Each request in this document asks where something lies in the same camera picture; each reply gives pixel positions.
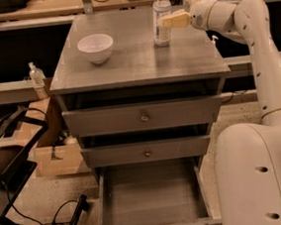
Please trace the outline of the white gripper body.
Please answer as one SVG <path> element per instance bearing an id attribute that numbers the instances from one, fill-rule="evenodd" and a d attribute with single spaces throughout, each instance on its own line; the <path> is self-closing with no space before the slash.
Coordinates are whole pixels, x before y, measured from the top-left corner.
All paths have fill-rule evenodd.
<path id="1" fill-rule="evenodd" d="M 216 0 L 197 0 L 189 7 L 191 23 L 195 29 L 208 30 L 208 19 Z"/>

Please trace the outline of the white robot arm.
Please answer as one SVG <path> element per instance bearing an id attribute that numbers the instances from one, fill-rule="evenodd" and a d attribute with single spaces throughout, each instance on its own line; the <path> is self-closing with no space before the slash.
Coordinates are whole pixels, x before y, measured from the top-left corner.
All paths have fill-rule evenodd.
<path id="1" fill-rule="evenodd" d="M 187 0 L 159 20 L 164 28 L 214 31 L 247 45 L 259 124 L 233 124 L 216 142 L 215 175 L 223 225 L 281 225 L 281 56 L 263 0 Z"/>

